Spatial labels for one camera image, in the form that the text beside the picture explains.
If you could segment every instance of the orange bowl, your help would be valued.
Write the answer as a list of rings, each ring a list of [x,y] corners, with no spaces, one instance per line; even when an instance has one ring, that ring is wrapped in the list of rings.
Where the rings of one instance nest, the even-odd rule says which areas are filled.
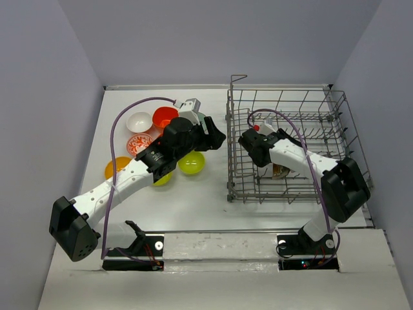
[[[152,116],[152,123],[161,131],[170,123],[171,119],[179,116],[178,110],[172,107],[160,107]]]
[[[115,159],[115,161],[116,161],[116,172],[119,172],[120,170],[125,168],[131,160],[132,160],[131,158],[126,157],[126,156],[117,157]],[[107,179],[110,179],[112,176],[114,176],[114,164],[111,160],[111,161],[109,161],[108,165],[105,168],[105,178],[107,180]]]

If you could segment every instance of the metal wire rack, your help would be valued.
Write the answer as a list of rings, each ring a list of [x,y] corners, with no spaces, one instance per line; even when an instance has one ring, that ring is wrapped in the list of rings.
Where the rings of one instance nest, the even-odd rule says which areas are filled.
[[[231,76],[227,101],[228,196],[229,202],[317,202],[314,184],[297,172],[272,179],[272,166],[258,168],[238,143],[249,127],[248,115],[267,108],[282,112],[299,128],[308,149],[337,160],[354,158],[369,188],[373,187],[370,170],[360,142],[354,118],[342,91],[323,89],[260,89],[236,87],[235,82],[247,75]],[[271,113],[254,114],[253,123],[273,119],[273,126],[284,129],[292,137],[296,133],[281,117]]]

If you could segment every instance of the red patterned plate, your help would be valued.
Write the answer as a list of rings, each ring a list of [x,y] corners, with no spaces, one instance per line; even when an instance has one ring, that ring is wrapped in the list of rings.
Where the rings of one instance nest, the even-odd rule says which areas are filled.
[[[153,139],[148,134],[135,134],[126,143],[126,149],[128,153],[136,157],[136,154],[145,150],[151,143]]]

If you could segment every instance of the white bowl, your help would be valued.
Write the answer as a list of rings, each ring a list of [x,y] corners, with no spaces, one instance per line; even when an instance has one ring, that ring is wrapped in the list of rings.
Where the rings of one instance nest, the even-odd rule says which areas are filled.
[[[126,127],[132,132],[139,134],[152,127],[152,116],[146,112],[136,112],[129,116]]]

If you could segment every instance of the bowl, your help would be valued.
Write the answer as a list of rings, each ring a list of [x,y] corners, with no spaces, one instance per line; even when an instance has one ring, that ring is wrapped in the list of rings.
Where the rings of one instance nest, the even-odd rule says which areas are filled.
[[[126,121],[126,127],[136,134],[145,132],[152,127],[152,117],[146,112],[133,113]]]
[[[169,125],[171,119],[179,116],[178,110],[172,107],[160,107],[152,116],[152,123],[161,131]]]
[[[136,157],[136,154],[145,150],[153,140],[148,134],[135,134],[126,143],[126,149],[131,156]]]
[[[164,176],[163,176],[162,178],[160,178],[159,180],[157,180],[157,181],[154,183],[154,186],[162,186],[162,185],[165,185],[166,183],[169,182],[169,180],[171,179],[171,177],[172,177],[172,171],[169,172],[168,174],[164,175]]]
[[[120,156],[115,159],[116,162],[116,172],[119,172],[123,168],[125,168],[131,161],[132,159],[126,156]],[[105,168],[105,178],[110,179],[112,176],[114,176],[114,164],[111,161],[109,161],[108,165]]]
[[[205,157],[201,152],[192,151],[178,161],[178,167],[189,176],[198,174],[204,169]]]

